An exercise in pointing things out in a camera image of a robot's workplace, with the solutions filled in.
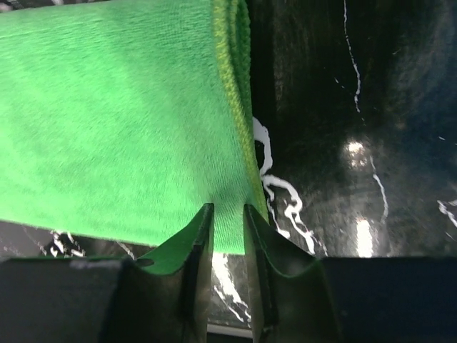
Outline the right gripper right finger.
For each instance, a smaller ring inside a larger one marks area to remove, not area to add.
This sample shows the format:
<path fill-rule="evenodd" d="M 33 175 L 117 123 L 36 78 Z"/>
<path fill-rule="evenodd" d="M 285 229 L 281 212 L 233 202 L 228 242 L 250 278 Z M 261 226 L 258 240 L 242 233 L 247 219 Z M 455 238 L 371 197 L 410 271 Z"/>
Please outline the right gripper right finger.
<path fill-rule="evenodd" d="M 454 342 L 453 257 L 316 258 L 243 208 L 255 342 Z"/>

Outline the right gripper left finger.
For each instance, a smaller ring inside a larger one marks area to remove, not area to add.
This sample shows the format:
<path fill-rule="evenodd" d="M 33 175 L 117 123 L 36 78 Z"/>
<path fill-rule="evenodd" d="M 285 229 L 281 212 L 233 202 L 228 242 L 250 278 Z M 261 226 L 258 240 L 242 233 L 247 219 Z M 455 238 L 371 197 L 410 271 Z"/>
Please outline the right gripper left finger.
<path fill-rule="evenodd" d="M 3 258 L 3 342 L 205 342 L 214 206 L 139 259 Z"/>

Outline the green microfiber towel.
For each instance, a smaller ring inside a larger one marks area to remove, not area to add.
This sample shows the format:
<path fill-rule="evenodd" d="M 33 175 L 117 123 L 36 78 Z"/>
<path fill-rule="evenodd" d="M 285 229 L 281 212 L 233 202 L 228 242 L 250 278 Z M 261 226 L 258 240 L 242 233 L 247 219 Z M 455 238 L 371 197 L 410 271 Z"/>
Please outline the green microfiber towel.
<path fill-rule="evenodd" d="M 214 250 L 266 214 L 244 1 L 101 1 L 1 15 L 1 219 L 158 245 L 206 203 Z"/>

